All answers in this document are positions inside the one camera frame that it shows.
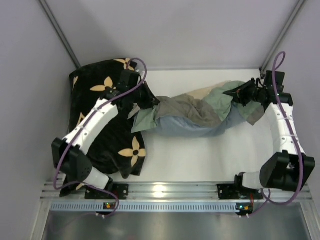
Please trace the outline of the blue pillow cover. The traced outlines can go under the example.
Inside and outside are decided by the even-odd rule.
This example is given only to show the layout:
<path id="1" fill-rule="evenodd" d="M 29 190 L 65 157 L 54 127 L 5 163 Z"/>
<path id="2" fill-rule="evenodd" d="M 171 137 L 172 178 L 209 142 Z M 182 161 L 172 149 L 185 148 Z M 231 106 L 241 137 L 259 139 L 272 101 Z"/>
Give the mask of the blue pillow cover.
<path id="1" fill-rule="evenodd" d="M 231 107 L 227 118 L 216 127 L 204 127 L 193 123 L 185 117 L 164 116 L 155 121 L 156 127 L 147 130 L 165 137 L 209 138 L 223 135 L 226 130 L 245 122 L 238 109 Z"/>

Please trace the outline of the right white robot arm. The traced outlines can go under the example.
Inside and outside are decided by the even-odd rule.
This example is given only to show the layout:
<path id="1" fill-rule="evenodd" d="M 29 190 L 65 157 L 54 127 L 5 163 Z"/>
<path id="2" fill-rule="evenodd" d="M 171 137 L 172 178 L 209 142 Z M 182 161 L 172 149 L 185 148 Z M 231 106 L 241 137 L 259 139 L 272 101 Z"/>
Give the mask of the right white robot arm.
<path id="1" fill-rule="evenodd" d="M 248 189 L 300 191 L 315 168 L 315 159 L 303 150 L 293 118 L 293 98 L 284 92 L 284 72 L 267 71 L 264 82 L 252 78 L 225 95 L 247 107 L 260 103 L 267 118 L 273 141 L 273 153 L 259 171 L 242 172 L 242 186 Z"/>

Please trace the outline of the patchwork green beige pillowcase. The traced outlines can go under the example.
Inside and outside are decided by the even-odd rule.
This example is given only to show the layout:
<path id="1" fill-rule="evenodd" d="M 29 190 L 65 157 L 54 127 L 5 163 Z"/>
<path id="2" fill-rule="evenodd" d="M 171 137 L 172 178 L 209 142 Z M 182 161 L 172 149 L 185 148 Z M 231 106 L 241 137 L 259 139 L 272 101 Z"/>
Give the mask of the patchwork green beige pillowcase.
<path id="1" fill-rule="evenodd" d="M 160 103 L 153 108 L 140 109 L 135 115 L 133 133 L 154 129 L 161 117 L 184 117 L 201 127 L 217 127 L 228 116 L 232 107 L 250 125 L 255 125 L 265 114 L 263 106 L 251 101 L 247 106 L 233 102 L 231 96 L 223 94 L 243 85 L 242 81 L 225 81 L 211 87 L 201 88 L 175 97 L 157 96 Z"/>

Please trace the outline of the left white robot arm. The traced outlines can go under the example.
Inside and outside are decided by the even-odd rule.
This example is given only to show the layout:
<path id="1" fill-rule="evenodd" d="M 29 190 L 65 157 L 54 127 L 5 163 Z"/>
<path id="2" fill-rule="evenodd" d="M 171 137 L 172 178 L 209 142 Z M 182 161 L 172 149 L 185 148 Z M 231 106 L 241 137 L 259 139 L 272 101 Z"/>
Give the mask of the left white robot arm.
<path id="1" fill-rule="evenodd" d="M 158 103 L 148 84 L 147 74 L 125 69 L 115 87 L 106 87 L 89 114 L 70 133 L 56 138 L 52 144 L 53 166 L 56 174 L 63 173 L 68 183 L 62 190 L 72 185 L 84 185 L 102 193 L 110 194 L 113 180 L 92 165 L 88 151 L 102 130 L 123 110 L 133 104 L 143 108 Z"/>

